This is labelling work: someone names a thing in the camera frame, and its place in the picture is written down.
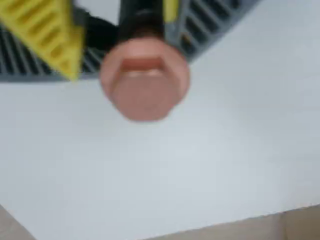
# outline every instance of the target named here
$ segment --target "tan background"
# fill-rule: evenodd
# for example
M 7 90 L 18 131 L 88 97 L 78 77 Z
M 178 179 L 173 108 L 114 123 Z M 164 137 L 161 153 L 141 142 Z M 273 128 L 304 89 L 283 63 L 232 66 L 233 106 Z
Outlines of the tan background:
M 0 240 L 35 239 L 0 206 Z M 175 233 L 152 240 L 320 240 L 320 205 Z

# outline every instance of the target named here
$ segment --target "yellow plastic part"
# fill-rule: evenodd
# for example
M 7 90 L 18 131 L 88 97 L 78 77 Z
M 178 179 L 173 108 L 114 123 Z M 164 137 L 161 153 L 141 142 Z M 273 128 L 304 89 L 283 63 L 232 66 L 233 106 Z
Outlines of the yellow plastic part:
M 179 11 L 179 0 L 163 0 L 164 22 L 169 24 L 176 21 Z
M 50 67 L 78 78 L 85 29 L 73 24 L 69 0 L 0 0 L 0 21 Z

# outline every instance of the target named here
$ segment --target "white table surface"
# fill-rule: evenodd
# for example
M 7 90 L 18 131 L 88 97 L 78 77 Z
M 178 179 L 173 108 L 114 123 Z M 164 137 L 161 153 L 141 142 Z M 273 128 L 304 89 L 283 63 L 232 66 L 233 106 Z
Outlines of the white table surface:
M 117 17 L 116 1 L 86 4 Z M 263 0 L 159 123 L 123 119 L 97 80 L 0 84 L 0 204 L 38 240 L 137 240 L 319 204 L 319 7 Z

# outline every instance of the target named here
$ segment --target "gray ribbed plastic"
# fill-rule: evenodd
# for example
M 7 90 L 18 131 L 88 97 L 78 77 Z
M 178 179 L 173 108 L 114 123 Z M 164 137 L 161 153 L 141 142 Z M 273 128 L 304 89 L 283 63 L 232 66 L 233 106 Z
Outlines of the gray ribbed plastic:
M 178 20 L 166 25 L 166 41 L 192 61 L 228 32 L 258 1 L 180 0 Z M 80 79 L 96 78 L 105 54 L 95 48 L 85 49 Z M 0 24 L 0 82 L 62 80 L 60 74 Z
M 259 0 L 181 0 L 169 42 L 191 61 L 230 30 Z
M 95 78 L 105 54 L 95 48 L 85 49 L 80 78 Z M 52 70 L 0 24 L 0 82 L 62 80 L 64 78 L 60 74 Z

